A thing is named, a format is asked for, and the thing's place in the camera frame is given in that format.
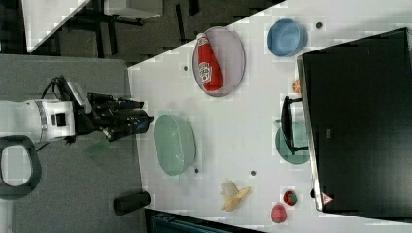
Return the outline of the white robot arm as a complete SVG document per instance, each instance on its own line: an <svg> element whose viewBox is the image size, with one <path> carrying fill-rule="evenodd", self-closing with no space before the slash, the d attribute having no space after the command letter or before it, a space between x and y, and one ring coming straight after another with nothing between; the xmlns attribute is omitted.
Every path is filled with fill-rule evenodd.
<svg viewBox="0 0 412 233"><path fill-rule="evenodd" d="M145 133L155 120L143 110L144 104L108 94L90 93L84 100L37 99L1 103L1 154L12 148L27 152L30 175L26 182L12 185L1 180L1 197L16 200L27 196L38 185L42 167L37 145L103 132L110 142Z"/></svg>

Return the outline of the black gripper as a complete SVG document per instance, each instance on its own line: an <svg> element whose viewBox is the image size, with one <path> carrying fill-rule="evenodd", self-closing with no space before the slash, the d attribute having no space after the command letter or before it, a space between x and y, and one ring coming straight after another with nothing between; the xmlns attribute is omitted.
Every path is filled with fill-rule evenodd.
<svg viewBox="0 0 412 233"><path fill-rule="evenodd" d="M82 107L77 109L77 135L101 131L109 142L113 142L129 135L146 133L155 120L143 110L144 103L140 101L100 93L89 93L86 98L91 112L87 114Z"/></svg>

